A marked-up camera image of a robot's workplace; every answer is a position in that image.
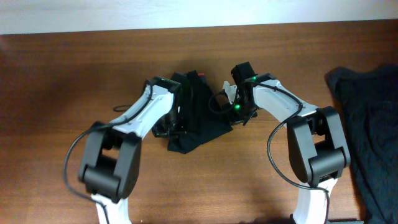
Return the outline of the black leggings red waistband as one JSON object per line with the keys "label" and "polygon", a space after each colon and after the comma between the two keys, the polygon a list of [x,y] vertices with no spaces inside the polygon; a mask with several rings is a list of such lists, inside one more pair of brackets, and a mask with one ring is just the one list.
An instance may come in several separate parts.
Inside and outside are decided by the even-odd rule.
{"label": "black leggings red waistband", "polygon": [[183,118],[183,127],[187,134],[170,139],[167,150],[187,154],[198,146],[212,141],[233,130],[228,119],[210,109],[220,109],[217,103],[209,104],[213,92],[204,75],[197,71],[184,73],[193,87],[193,102],[191,106],[180,106],[179,114]]}

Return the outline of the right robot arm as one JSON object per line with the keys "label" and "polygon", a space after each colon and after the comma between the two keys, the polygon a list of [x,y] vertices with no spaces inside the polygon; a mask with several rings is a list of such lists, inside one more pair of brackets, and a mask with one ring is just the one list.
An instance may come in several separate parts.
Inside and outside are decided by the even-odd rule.
{"label": "right robot arm", "polygon": [[[224,82],[222,94],[229,100],[230,112],[242,123],[251,119],[258,109],[266,110],[278,120],[267,140],[266,153],[274,170],[298,188],[291,222],[328,223],[331,191],[351,164],[337,110],[303,101],[268,73],[237,79],[234,85]],[[286,177],[272,158],[272,140],[281,128],[287,131],[289,162],[297,182]]]}

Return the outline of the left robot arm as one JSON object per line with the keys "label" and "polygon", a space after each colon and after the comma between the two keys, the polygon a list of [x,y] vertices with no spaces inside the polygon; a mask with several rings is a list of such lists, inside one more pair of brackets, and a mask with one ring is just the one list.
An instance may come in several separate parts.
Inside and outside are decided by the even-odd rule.
{"label": "left robot arm", "polygon": [[180,123],[184,90],[180,82],[155,77],[141,97],[108,124],[95,122],[87,137],[78,171],[100,223],[129,223],[128,197],[138,176],[142,140],[147,133],[177,139],[186,134]]}

